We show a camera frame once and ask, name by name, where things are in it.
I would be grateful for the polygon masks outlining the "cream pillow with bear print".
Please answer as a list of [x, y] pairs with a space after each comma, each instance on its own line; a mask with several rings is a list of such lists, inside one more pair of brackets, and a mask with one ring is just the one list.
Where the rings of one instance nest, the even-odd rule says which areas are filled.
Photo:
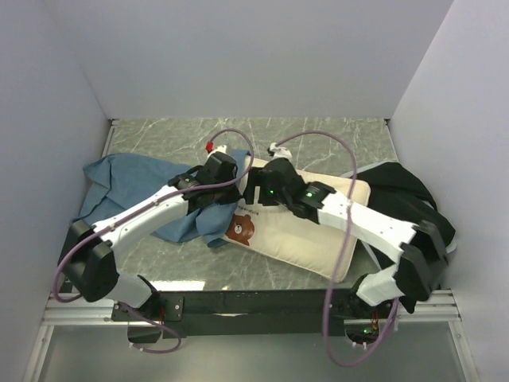
[[[338, 193], [348, 192], [351, 179], [297, 170], [304, 181], [320, 181]], [[356, 181], [352, 200], [367, 206], [371, 189], [365, 181]], [[286, 207], [239, 201], [223, 240], [238, 244], [307, 271], [331, 279], [332, 271], [344, 240], [344, 232], [297, 218]], [[342, 263], [333, 279], [343, 282], [352, 262], [357, 239], [351, 234]]]

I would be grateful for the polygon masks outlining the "blue fabric pillowcase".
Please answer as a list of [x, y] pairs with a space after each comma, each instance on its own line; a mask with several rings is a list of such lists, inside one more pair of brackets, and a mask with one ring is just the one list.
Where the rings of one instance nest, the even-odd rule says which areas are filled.
[[[76, 217], [88, 224], [117, 215], [155, 194], [162, 186], [191, 168], [140, 154], [110, 154], [83, 168], [91, 183]], [[210, 248], [225, 245], [223, 238], [237, 204], [213, 204], [175, 220], [153, 233], [171, 243], [201, 238]]]

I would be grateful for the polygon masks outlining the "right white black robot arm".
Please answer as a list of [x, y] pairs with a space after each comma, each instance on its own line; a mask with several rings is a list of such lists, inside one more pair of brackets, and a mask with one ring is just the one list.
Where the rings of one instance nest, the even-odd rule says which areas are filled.
[[249, 205], [284, 206], [298, 218], [353, 235], [392, 262], [358, 279], [348, 300], [357, 317], [365, 318], [377, 305], [395, 298], [427, 301], [448, 264], [435, 224], [398, 220], [350, 201], [330, 185], [305, 181], [286, 158], [251, 168], [240, 189]]

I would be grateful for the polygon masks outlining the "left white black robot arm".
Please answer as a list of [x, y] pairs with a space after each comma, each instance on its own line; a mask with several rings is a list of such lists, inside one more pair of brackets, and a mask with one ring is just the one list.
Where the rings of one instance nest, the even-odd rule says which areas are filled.
[[87, 302], [103, 298], [124, 302], [138, 318], [153, 318], [159, 309], [158, 291], [141, 275], [122, 273], [116, 257], [131, 244], [213, 204], [240, 198], [239, 167], [234, 158], [216, 151], [202, 166], [170, 179], [154, 195], [106, 220], [77, 220], [68, 229], [57, 265]]

